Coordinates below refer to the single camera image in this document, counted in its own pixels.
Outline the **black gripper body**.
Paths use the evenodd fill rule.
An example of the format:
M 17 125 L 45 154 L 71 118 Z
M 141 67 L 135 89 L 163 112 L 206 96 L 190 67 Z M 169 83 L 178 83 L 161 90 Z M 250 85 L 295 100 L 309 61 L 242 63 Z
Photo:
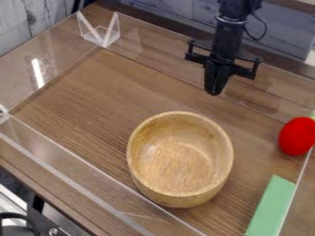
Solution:
M 242 48 L 245 20 L 218 17 L 213 41 L 191 39 L 185 59 L 203 65 L 230 65 L 233 75 L 254 79 L 262 60 Z

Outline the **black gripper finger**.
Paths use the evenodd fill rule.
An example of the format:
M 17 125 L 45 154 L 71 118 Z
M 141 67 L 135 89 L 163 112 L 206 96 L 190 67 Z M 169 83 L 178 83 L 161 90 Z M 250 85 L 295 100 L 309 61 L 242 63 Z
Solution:
M 233 75 L 233 68 L 230 65 L 215 66 L 215 82 L 214 82 L 214 94 L 219 95 L 229 83 L 229 78 Z
M 210 94 L 217 93 L 217 65 L 211 60 L 205 67 L 205 89 Z

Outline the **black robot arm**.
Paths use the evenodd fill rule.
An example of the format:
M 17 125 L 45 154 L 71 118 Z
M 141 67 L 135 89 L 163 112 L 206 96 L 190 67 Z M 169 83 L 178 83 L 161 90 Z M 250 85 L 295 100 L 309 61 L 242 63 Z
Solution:
M 205 90 L 217 96 L 225 90 L 231 76 L 255 79 L 262 59 L 247 52 L 243 36 L 247 33 L 247 17 L 262 8 L 262 0 L 218 0 L 219 14 L 211 41 L 191 39 L 185 59 L 205 67 Z

